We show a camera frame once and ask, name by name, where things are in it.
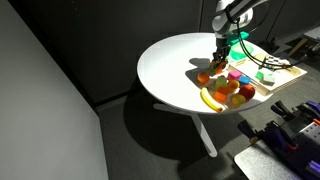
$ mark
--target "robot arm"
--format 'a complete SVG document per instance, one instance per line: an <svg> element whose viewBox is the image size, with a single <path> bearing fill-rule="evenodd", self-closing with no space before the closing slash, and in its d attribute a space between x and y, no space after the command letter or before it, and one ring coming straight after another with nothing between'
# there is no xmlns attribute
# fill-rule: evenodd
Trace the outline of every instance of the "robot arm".
<svg viewBox="0 0 320 180"><path fill-rule="evenodd" d="M217 51L213 53L217 65L225 61L230 47L227 44L227 35L237 28L235 22L239 20L239 27L244 27L252 19L252 8L267 0L220 0L212 27L216 35Z"/></svg>

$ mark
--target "metal stand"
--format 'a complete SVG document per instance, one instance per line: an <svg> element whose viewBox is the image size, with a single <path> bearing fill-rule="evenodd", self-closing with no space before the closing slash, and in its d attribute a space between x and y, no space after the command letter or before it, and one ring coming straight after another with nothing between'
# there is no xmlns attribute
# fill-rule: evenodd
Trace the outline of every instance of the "metal stand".
<svg viewBox="0 0 320 180"><path fill-rule="evenodd" d="M217 156L217 154L218 154L217 150L214 147L214 145L209 137L209 134L208 134L207 130L205 129L205 127L204 127L204 125L203 125L203 123L197 113L181 111L181 110L173 108L171 106L168 106L165 104L159 104L159 103L154 104L153 107L155 109L162 110L162 111L168 111L168 112L172 112L172 113L190 116L192 118L193 123L195 124L197 130L198 130L198 133L200 134L200 137L201 137L201 139L202 139L202 141L208 151L209 156L211 156L211 157Z"/></svg>

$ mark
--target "pink block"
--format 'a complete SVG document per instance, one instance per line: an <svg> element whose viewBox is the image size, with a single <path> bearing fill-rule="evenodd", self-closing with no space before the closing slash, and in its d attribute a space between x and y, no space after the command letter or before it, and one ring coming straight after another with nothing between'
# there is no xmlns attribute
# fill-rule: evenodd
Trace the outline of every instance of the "pink block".
<svg viewBox="0 0 320 180"><path fill-rule="evenodd" d="M228 74L228 80L238 80L242 73L238 70L232 70Z"/></svg>

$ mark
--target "banana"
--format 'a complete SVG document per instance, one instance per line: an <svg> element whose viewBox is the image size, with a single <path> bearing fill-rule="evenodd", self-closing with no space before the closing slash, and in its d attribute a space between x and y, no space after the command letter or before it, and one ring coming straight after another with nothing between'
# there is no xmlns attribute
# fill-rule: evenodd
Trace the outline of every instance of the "banana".
<svg viewBox="0 0 320 180"><path fill-rule="evenodd" d="M217 112L221 112L222 111L222 107L218 105L218 103L211 97L211 95L209 94L209 91L206 87L203 87L201 89L201 98L202 100L213 110L217 111Z"/></svg>

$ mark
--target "gray floor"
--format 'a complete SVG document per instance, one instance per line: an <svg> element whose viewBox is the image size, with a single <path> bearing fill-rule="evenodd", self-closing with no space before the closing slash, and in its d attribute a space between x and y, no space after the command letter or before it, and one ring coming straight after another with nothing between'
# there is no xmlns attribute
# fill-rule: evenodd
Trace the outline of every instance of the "gray floor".
<svg viewBox="0 0 320 180"><path fill-rule="evenodd" d="M250 145L237 124L246 119L260 130L271 120L282 123L270 110L278 100L290 108L308 100L319 102L317 59L299 65L308 71L301 81L255 108L232 115L202 115L218 150L216 158L207 155L189 117L153 109L155 100L143 89L99 107L110 180L246 179L233 160Z"/></svg>

